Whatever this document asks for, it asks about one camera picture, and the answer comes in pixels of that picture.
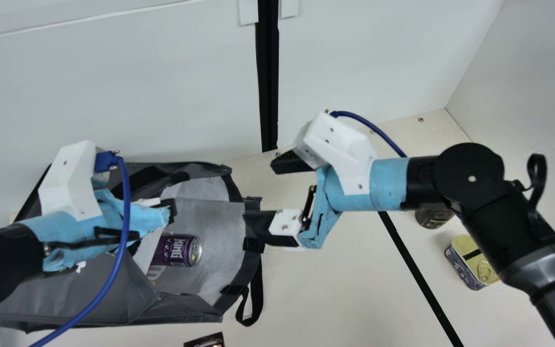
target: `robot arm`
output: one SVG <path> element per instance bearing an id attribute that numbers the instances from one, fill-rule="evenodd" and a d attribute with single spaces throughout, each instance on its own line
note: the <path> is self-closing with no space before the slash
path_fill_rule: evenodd
<path id="1" fill-rule="evenodd" d="M 536 209 L 546 176 L 544 156 L 533 154 L 529 160 L 533 193 L 528 200 L 519 182 L 504 179 L 502 158 L 483 145 L 455 145 L 440 156 L 377 160 L 367 136 L 354 132 L 321 113 L 302 129 L 292 151 L 273 160 L 277 174 L 316 171 L 317 186 L 310 189 L 305 211 L 269 215 L 269 233 L 296 239 L 297 248 L 321 248 L 346 211 L 449 208 L 500 279 L 530 296 L 555 338 L 555 231 Z M 300 215 L 299 222 L 289 221 L 291 215 Z"/>
<path id="2" fill-rule="evenodd" d="M 28 279 L 60 274 L 119 247 L 123 201 L 108 189 L 116 152 L 63 147 L 38 188 L 42 215 L 0 229 L 0 302 Z M 170 207 L 130 205 L 128 246 L 168 223 Z"/>

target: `white floor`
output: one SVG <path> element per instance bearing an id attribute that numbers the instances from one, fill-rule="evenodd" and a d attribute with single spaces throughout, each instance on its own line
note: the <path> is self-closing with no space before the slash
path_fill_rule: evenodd
<path id="1" fill-rule="evenodd" d="M 381 128 L 409 156 L 440 154 L 468 141 L 445 110 Z M 380 138 L 372 139 L 381 158 L 395 156 Z M 264 209 L 302 208 L 315 176 L 276 176 L 269 167 L 274 157 L 268 152 L 225 164 L 243 195 L 264 197 Z M 431 231 L 418 226 L 413 213 L 391 216 L 465 346 L 555 345 L 526 294 L 504 285 L 474 292 L 461 281 L 443 255 L 451 239 L 465 233 L 458 220 Z M 376 213 L 346 213 L 322 250 L 268 249 L 263 263 L 264 311 L 252 327 L 234 320 L 234 306 L 222 324 L 79 329 L 52 345 L 180 347 L 222 331 L 229 347 L 450 346 Z M 0 346 L 26 346 L 44 334 L 2 330 Z"/>

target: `soda can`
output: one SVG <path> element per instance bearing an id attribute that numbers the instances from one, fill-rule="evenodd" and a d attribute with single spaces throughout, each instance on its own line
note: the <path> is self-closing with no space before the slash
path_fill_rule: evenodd
<path id="1" fill-rule="evenodd" d="M 198 264 L 202 245 L 197 237 L 189 235 L 162 235 L 151 265 L 192 267 Z"/>
<path id="2" fill-rule="evenodd" d="M 455 213 L 451 210 L 417 210 L 414 213 L 414 218 L 423 228 L 438 229 L 444 226 L 454 215 Z"/>

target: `purple can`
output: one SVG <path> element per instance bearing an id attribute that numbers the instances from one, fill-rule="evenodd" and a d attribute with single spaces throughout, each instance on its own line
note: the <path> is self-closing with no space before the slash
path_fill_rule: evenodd
<path id="1" fill-rule="evenodd" d="M 152 265 L 192 267 L 202 255 L 202 246 L 197 237 L 188 235 L 163 235 L 158 241 Z"/>

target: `tin can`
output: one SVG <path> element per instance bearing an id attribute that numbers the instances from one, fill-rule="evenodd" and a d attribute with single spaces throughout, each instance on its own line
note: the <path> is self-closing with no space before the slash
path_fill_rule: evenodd
<path id="1" fill-rule="evenodd" d="M 498 275 L 470 235 L 453 239 L 445 257 L 472 290 L 480 290 L 499 280 Z"/>
<path id="2" fill-rule="evenodd" d="M 414 218 L 423 228 L 438 229 L 444 226 L 455 213 L 451 210 L 417 210 Z"/>
<path id="3" fill-rule="evenodd" d="M 152 265 L 192 267 L 198 264 L 202 245 L 197 237 L 189 235 L 162 235 Z"/>

